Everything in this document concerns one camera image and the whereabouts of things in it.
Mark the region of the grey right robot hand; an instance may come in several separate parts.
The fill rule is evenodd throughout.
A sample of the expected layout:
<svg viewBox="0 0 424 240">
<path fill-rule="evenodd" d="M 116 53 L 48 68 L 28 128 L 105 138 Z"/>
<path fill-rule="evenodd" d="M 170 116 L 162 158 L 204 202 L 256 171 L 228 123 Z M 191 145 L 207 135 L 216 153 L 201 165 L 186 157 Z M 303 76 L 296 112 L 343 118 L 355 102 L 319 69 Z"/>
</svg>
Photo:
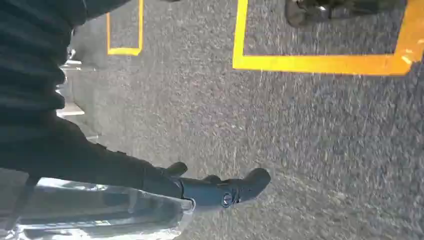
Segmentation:
<svg viewBox="0 0 424 240">
<path fill-rule="evenodd" d="M 266 169 L 242 179 L 184 178 L 187 167 L 169 168 L 90 142 L 80 128 L 55 114 L 7 115 L 0 119 L 0 166 L 31 177 L 127 187 L 172 198 L 192 199 L 205 207 L 223 204 L 226 194 L 238 204 L 256 198 L 270 183 Z"/>
</svg>

